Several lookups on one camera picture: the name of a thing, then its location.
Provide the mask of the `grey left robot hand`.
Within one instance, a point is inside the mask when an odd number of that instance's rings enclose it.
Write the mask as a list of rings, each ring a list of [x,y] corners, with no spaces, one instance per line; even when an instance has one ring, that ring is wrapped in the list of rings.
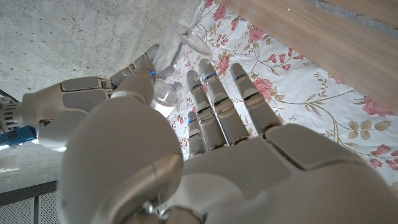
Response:
[[[58,181],[62,223],[396,223],[397,197],[362,158],[312,130],[281,124],[240,64],[232,78],[260,135],[185,160],[149,106],[143,60],[68,140]]]

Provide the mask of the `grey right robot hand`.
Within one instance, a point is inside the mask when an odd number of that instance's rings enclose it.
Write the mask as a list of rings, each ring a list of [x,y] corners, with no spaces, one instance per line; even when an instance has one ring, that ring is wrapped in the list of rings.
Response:
[[[158,51],[159,45],[154,44],[109,79],[74,78],[26,93],[16,106],[19,127],[10,133],[14,143],[37,141],[54,151],[65,151],[72,132],[100,104],[128,98],[148,107],[154,97],[157,71],[153,61]]]

